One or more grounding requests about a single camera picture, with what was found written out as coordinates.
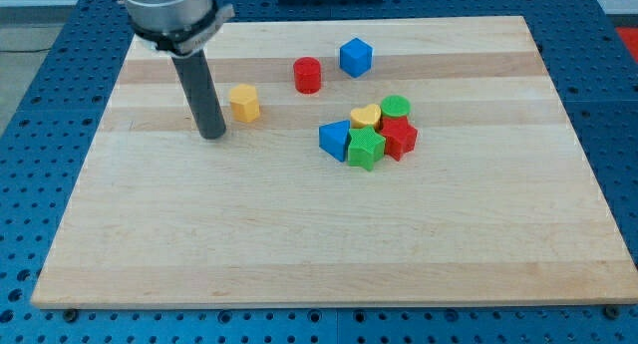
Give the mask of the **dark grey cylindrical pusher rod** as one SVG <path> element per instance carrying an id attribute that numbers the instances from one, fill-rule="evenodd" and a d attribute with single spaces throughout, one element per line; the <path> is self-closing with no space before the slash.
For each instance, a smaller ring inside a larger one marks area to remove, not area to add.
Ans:
<path id="1" fill-rule="evenodd" d="M 222 137 L 225 120 L 203 51 L 171 60 L 200 136 L 206 140 Z"/>

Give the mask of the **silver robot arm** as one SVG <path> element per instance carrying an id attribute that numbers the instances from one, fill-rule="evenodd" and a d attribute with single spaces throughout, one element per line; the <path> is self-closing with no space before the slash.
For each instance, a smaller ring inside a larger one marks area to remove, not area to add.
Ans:
<path id="1" fill-rule="evenodd" d="M 199 134 L 206 140 L 223 136 L 226 125 L 204 46 L 235 16 L 234 7 L 216 0 L 119 1 L 135 34 L 171 56 Z"/>

